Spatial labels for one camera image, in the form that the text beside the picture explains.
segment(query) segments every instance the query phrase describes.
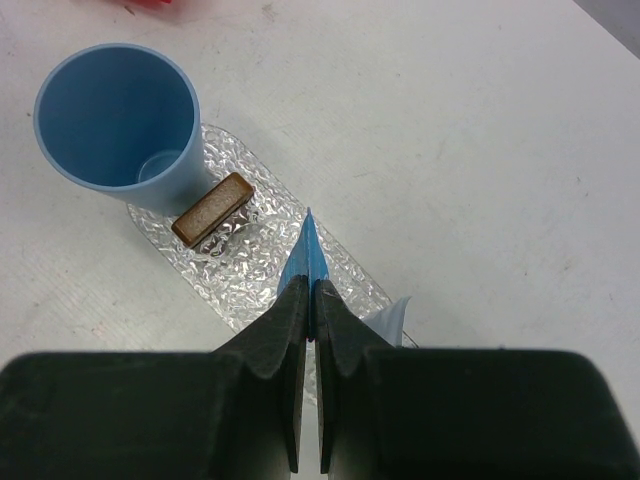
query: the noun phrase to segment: white table surface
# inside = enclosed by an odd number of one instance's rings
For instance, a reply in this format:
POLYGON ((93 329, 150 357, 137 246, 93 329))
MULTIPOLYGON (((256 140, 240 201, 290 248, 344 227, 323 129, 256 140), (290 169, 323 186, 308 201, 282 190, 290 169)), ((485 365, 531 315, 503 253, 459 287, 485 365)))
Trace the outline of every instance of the white table surface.
POLYGON ((418 343, 582 352, 640 431, 640 61, 572 1, 132 8, 0 0, 2 362, 232 336, 122 204, 64 180, 34 140, 58 62, 135 42, 181 65, 203 119, 243 139, 392 298, 413 295, 418 343))

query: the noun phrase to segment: blue plastic piece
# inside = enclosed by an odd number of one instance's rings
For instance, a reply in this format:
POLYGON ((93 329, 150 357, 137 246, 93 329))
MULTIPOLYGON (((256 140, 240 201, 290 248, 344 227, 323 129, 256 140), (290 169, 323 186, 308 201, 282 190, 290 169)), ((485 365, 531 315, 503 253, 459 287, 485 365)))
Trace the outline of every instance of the blue plastic piece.
POLYGON ((411 297, 402 297, 392 305, 362 319, 364 324, 394 347, 402 346, 404 314, 411 297))
POLYGON ((157 213, 179 215, 210 188, 191 82, 138 45, 98 45, 47 77, 36 138, 72 182, 157 213))
MULTIPOLYGON (((289 259, 282 270, 280 282, 278 283, 278 296, 289 284, 291 278, 296 275, 306 275, 309 279, 309 298, 313 298, 313 290, 318 280, 329 278, 329 268, 324 258, 316 224, 313 221, 311 209, 307 210, 307 217, 304 219, 300 237, 291 250, 289 259)), ((311 318, 311 302, 309 302, 309 318, 311 318)), ((314 332, 309 332, 309 338, 314 338, 314 332)))

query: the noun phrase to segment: clear textured plastic tray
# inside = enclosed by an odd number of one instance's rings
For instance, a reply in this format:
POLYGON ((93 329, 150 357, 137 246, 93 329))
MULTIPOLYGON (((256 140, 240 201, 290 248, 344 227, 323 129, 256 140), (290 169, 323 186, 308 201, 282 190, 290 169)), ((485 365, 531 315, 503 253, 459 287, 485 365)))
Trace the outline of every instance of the clear textured plastic tray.
MULTIPOLYGON (((253 199, 232 214, 195 250, 171 231, 175 217, 129 205, 138 229, 233 330, 240 331, 276 298, 280 272, 295 245, 306 208, 236 137, 203 125, 204 154, 213 181, 240 173, 255 188, 253 199)), ((391 304, 380 286, 318 223, 331 281, 351 311, 364 318, 391 304)), ((403 335, 404 346, 415 344, 403 335)), ((315 363, 307 358, 305 393, 315 399, 315 363)))

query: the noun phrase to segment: cup rim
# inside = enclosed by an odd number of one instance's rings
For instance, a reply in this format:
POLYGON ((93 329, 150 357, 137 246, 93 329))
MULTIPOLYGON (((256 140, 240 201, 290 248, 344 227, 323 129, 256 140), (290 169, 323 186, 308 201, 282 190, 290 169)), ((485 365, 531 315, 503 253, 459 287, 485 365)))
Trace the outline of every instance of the cup rim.
POLYGON ((189 77, 187 77, 187 75, 182 71, 182 69, 170 58, 166 57, 165 55, 151 48, 144 47, 142 45, 136 45, 133 43, 102 43, 99 45, 94 45, 92 47, 85 48, 67 57, 62 62, 60 62, 49 73, 49 75, 47 75, 47 78, 42 83, 42 86, 40 87, 40 90, 38 91, 38 95, 36 97, 36 103, 33 109, 33 130, 36 135, 36 141, 38 142, 38 146, 40 147, 40 150, 42 150, 42 153, 44 154, 45 158, 49 161, 49 163, 53 166, 53 168, 55 168, 58 171, 58 173, 63 175, 65 178, 71 180, 72 182, 82 187, 89 188, 91 190, 95 190, 99 192, 105 192, 105 193, 127 192, 127 191, 136 190, 139 188, 143 188, 147 185, 156 183, 162 178, 168 176, 173 170, 175 170, 178 167, 178 165, 182 162, 182 160, 185 158, 187 153, 191 151, 191 148, 194 142, 196 141, 196 136, 200 135, 200 106, 198 105, 198 97, 196 95, 195 88, 193 88, 193 85, 189 80, 189 77), (83 55, 86 55, 87 53, 91 53, 98 50, 114 49, 114 48, 138 50, 138 51, 153 55, 159 58, 160 60, 162 60, 163 62, 165 62, 166 64, 168 64, 171 68, 173 68, 173 70, 175 70, 175 72, 180 76, 180 78, 186 85, 187 89, 189 90, 189 94, 191 96, 191 101, 193 102, 193 126, 191 127, 191 135, 189 136, 189 140, 187 141, 187 144, 185 145, 185 147, 182 149, 182 152, 180 153, 178 158, 176 158, 176 160, 171 164, 169 168, 164 170, 162 173, 159 173, 155 177, 145 180, 144 182, 138 182, 138 183, 132 183, 131 185, 120 185, 120 186, 108 186, 108 185, 100 185, 97 183, 87 182, 86 180, 76 177, 75 175, 69 173, 66 169, 64 169, 51 155, 51 153, 49 152, 49 149, 45 145, 45 142, 42 138, 42 132, 40 131, 40 121, 39 121, 40 120, 40 104, 42 103, 42 97, 44 96, 44 93, 46 92, 53 78, 63 68, 65 68, 69 63, 73 62, 75 59, 83 55))

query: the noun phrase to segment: transparent plastic wrap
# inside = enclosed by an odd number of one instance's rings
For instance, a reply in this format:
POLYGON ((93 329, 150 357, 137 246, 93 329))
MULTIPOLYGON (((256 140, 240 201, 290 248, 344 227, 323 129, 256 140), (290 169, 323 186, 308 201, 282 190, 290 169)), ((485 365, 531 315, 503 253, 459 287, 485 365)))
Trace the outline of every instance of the transparent plastic wrap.
MULTIPOLYGON (((212 185, 231 172, 253 187, 251 201, 233 213, 194 250, 173 234, 175 217, 128 205, 138 229, 236 332, 275 301, 280 273, 298 239, 306 208, 236 137, 204 125, 204 153, 212 185)), ((378 284, 318 223, 330 278, 351 311, 366 317, 391 304, 378 284)), ((415 346, 403 335, 404 346, 415 346)), ((315 364, 307 349, 305 390, 315 400, 315 364)))

